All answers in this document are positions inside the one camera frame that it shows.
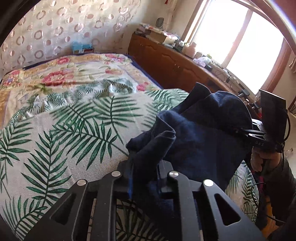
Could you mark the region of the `person's right hand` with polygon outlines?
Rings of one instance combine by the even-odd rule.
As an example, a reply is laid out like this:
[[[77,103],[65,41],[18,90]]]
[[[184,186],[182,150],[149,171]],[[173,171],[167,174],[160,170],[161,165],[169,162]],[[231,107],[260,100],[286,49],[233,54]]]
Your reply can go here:
[[[281,160],[281,154],[278,152],[264,152],[258,147],[252,148],[252,154],[251,154],[251,166],[255,172],[262,172],[262,165],[265,162],[264,168],[267,169],[267,171],[272,171],[274,168],[276,168]]]

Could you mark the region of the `dark right sleeve forearm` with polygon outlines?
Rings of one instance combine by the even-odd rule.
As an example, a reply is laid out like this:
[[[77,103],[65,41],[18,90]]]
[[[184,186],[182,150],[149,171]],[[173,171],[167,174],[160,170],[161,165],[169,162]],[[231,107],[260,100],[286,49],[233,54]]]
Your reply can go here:
[[[281,155],[279,165],[263,176],[265,191],[270,198],[273,216],[283,221],[268,240],[295,240],[295,177],[287,159]]]

